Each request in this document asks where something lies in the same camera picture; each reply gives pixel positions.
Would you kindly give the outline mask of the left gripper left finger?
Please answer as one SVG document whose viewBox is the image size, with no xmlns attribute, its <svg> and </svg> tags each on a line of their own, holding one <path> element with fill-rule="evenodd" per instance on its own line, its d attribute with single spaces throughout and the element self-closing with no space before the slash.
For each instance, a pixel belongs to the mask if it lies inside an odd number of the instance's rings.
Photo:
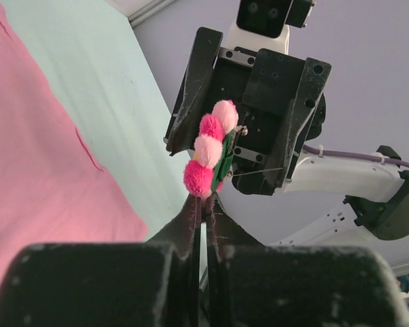
<svg viewBox="0 0 409 327">
<path fill-rule="evenodd" d="M 0 326 L 197 326 L 201 201 L 145 243 L 38 243 L 0 286 Z"/>
</svg>

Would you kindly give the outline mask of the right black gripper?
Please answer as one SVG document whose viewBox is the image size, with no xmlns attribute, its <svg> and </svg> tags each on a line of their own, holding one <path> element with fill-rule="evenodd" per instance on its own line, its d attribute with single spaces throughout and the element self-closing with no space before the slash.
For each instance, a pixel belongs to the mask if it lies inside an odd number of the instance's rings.
<svg viewBox="0 0 409 327">
<path fill-rule="evenodd" d="M 171 156 L 190 150 L 204 102 L 231 99 L 248 134 L 234 148 L 234 187 L 246 195 L 271 196 L 290 180 L 306 141 L 325 120 L 324 86 L 331 64 L 298 59 L 268 49 L 245 54 L 222 49 L 223 33 L 197 30 L 166 131 Z"/>
</svg>

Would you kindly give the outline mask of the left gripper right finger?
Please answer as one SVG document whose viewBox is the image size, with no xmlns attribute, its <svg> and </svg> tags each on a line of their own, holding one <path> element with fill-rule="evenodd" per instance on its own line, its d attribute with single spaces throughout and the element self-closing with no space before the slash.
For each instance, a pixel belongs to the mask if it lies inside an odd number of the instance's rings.
<svg viewBox="0 0 409 327">
<path fill-rule="evenodd" d="M 267 247 L 217 195 L 207 222 L 212 326 L 409 326 L 388 264 L 362 247 Z"/>
</svg>

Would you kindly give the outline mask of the plush flower brooch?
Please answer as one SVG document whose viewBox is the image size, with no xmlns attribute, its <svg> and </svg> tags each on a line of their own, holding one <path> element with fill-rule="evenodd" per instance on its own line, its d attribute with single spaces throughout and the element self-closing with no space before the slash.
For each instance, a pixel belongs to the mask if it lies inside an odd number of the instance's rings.
<svg viewBox="0 0 409 327">
<path fill-rule="evenodd" d="M 201 118 L 194 156 L 183 173 L 183 183 L 192 196 L 207 199 L 222 188 L 232 166 L 237 137 L 248 134 L 247 127 L 238 122 L 237 108 L 230 100 L 218 101 L 212 112 Z"/>
</svg>

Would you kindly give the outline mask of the pink t-shirt garment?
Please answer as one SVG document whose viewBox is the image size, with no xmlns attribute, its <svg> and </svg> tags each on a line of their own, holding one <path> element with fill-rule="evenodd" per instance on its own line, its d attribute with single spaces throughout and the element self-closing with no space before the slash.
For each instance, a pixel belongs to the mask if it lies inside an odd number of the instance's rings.
<svg viewBox="0 0 409 327">
<path fill-rule="evenodd" d="M 142 241 L 146 233 L 0 4 L 0 282 L 27 245 Z"/>
</svg>

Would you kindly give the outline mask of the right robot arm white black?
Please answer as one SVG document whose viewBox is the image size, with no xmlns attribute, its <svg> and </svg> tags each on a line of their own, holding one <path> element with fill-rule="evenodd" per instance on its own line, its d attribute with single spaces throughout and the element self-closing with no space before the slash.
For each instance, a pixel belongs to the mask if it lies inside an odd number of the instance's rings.
<svg viewBox="0 0 409 327">
<path fill-rule="evenodd" d="M 225 180 L 246 195 L 319 191 L 344 196 L 281 246 L 361 245 L 409 235 L 409 163 L 390 148 L 371 155 L 312 148 L 324 121 L 331 66 L 287 45 L 224 48 L 199 28 L 166 132 L 170 154 L 192 150 L 183 182 L 219 204 Z"/>
</svg>

